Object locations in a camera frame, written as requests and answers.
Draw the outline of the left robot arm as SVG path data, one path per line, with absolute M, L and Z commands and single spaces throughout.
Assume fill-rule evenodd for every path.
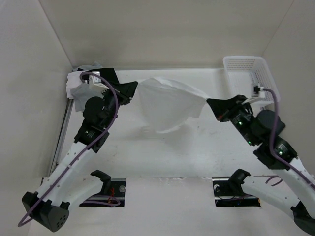
M 83 180 L 80 189 L 69 190 L 81 169 L 104 145 L 119 107 L 131 102 L 137 86 L 138 82 L 112 83 L 103 97 L 88 99 L 82 125 L 64 159 L 34 193 L 26 192 L 22 197 L 32 220 L 56 232 L 64 226 L 74 208 L 94 194 L 105 196 L 110 192 L 111 177 L 100 170 Z

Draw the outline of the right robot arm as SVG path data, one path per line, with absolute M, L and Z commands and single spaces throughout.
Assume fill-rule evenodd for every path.
M 278 111 L 262 110 L 254 116 L 243 95 L 231 99 L 206 100 L 219 122 L 231 122 L 250 146 L 258 160 L 273 171 L 292 193 L 276 190 L 249 172 L 237 169 L 228 180 L 226 190 L 235 196 L 252 195 L 284 212 L 305 233 L 315 234 L 315 180 L 303 166 L 294 148 L 279 134 L 285 124 Z

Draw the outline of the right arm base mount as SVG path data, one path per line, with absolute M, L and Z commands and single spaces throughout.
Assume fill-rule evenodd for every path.
M 230 177 L 212 179 L 216 207 L 261 207 L 260 199 L 245 193 L 241 185 L 250 173 L 237 169 Z

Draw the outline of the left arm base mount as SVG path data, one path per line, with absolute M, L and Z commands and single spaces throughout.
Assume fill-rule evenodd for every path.
M 91 176 L 102 182 L 101 190 L 86 199 L 79 207 L 124 207 L 126 179 L 112 179 L 108 174 L 95 170 Z

